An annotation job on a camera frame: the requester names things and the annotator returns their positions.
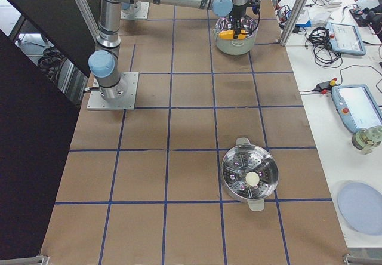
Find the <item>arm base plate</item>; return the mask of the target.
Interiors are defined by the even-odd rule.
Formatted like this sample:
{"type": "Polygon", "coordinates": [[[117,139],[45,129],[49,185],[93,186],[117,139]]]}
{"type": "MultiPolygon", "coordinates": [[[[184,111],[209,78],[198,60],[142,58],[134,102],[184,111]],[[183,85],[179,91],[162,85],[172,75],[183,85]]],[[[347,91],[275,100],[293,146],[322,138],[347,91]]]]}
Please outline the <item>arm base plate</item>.
{"type": "Polygon", "coordinates": [[[88,110],[134,110],[139,73],[122,72],[112,88],[101,87],[95,78],[88,99],[88,110]]]}
{"type": "Polygon", "coordinates": [[[135,4],[122,3],[121,19],[123,20],[147,20],[148,14],[148,2],[137,2],[135,4]]]}

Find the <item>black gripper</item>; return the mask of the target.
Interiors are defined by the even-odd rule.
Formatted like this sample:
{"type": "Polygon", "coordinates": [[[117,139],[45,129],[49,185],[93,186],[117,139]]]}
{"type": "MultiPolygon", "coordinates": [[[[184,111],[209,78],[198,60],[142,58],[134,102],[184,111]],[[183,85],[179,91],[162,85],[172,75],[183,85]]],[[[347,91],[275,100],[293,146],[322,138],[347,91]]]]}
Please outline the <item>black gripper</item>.
{"type": "Polygon", "coordinates": [[[235,20],[233,25],[234,38],[243,38],[241,18],[245,17],[247,8],[251,8],[255,15],[260,15],[260,0],[233,0],[231,18],[235,20]]]}

